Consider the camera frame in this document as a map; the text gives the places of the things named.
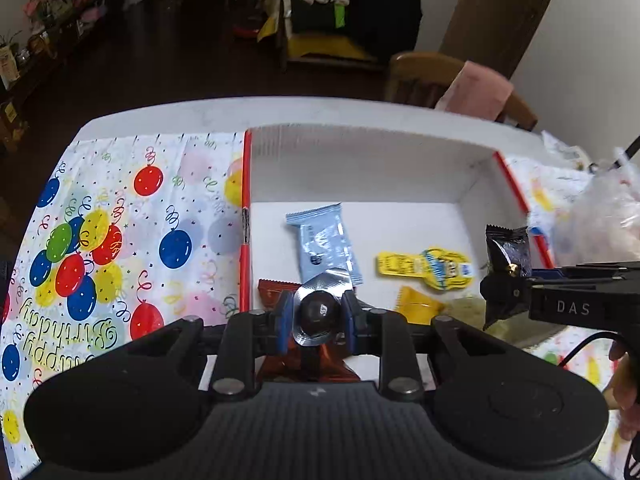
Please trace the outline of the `person's right hand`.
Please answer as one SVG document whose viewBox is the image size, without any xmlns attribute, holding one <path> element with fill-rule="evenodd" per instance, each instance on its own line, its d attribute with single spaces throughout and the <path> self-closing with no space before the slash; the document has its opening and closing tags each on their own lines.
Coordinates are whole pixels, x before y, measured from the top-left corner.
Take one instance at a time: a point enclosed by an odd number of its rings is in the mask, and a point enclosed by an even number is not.
<svg viewBox="0 0 640 480">
<path fill-rule="evenodd" d="M 632 440 L 639 431 L 639 405 L 637 385 L 634 380 L 629 356 L 620 342 L 614 341 L 608 357 L 617 363 L 614 375 L 608 384 L 612 389 L 613 399 L 620 407 L 620 426 L 618 433 L 626 440 Z"/>
</svg>

